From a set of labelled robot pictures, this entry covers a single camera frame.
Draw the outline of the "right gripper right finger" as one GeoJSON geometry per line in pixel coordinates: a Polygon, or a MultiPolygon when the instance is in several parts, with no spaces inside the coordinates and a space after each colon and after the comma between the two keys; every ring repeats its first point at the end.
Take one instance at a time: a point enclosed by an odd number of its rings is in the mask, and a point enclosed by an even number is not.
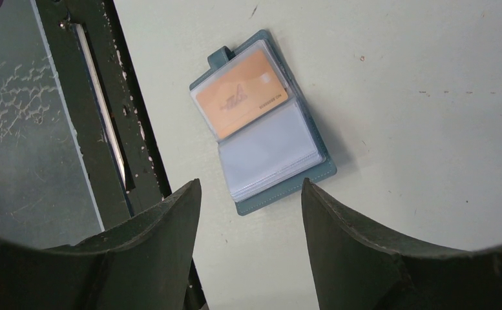
{"type": "Polygon", "coordinates": [[[301,203],[321,309],[502,309],[502,245],[464,251],[407,236],[309,179],[301,203]]]}

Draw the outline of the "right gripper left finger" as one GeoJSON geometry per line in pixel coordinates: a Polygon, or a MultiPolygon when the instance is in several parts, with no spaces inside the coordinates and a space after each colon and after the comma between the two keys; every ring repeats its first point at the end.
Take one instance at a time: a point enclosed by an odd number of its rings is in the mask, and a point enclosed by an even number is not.
{"type": "Polygon", "coordinates": [[[0,309],[182,309],[201,200],[195,179],[77,245],[0,239],[0,309]]]}

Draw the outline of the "blue leather card holder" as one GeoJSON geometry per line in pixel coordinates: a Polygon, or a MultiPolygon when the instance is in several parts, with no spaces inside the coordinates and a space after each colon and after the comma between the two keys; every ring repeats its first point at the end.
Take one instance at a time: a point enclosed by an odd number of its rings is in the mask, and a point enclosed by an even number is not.
{"type": "Polygon", "coordinates": [[[337,168],[289,65],[271,33],[261,29],[235,49],[222,47],[209,69],[192,82],[190,96],[218,145],[224,179],[239,215],[245,216],[301,190],[305,179],[321,181],[337,168]],[[191,91],[235,57],[264,47],[277,66],[289,99],[223,140],[216,139],[191,91]]]}

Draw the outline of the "orange credit card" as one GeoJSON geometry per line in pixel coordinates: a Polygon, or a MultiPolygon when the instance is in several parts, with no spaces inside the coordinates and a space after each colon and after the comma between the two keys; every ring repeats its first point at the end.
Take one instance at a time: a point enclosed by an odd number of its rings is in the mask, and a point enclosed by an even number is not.
{"type": "Polygon", "coordinates": [[[260,46],[235,57],[191,95],[218,140],[289,99],[270,53],[260,46]]]}

